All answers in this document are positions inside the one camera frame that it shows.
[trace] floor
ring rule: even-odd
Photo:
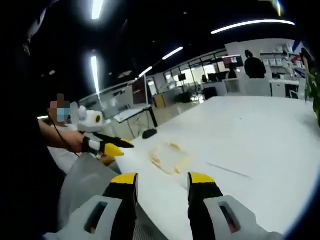
[[[153,107],[153,112],[156,121],[160,126],[198,104],[198,102],[190,102],[176,103],[165,108]],[[118,123],[113,119],[112,123],[106,127],[104,133],[109,136],[115,136],[132,141],[141,136],[145,130],[149,129],[148,126],[150,128],[154,128],[150,113],[145,111],[123,123]]]

